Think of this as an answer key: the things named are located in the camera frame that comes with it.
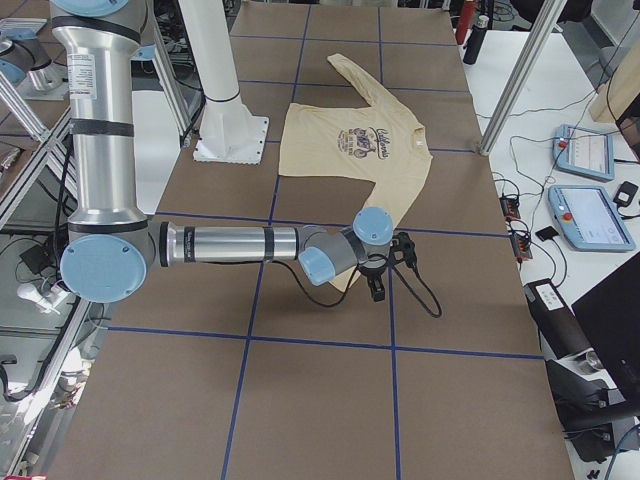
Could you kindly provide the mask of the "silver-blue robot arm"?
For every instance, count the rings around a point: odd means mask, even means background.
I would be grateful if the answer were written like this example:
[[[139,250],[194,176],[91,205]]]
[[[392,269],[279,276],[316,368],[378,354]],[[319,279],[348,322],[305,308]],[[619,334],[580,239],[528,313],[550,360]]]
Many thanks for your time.
[[[195,227],[152,223],[138,206],[131,60],[153,30],[148,1],[55,1],[52,30],[67,52],[78,206],[60,261],[77,296],[113,303],[133,294],[149,269],[176,263],[219,265],[297,261],[314,285],[363,273],[372,297],[390,257],[393,225],[378,207],[351,226]]]

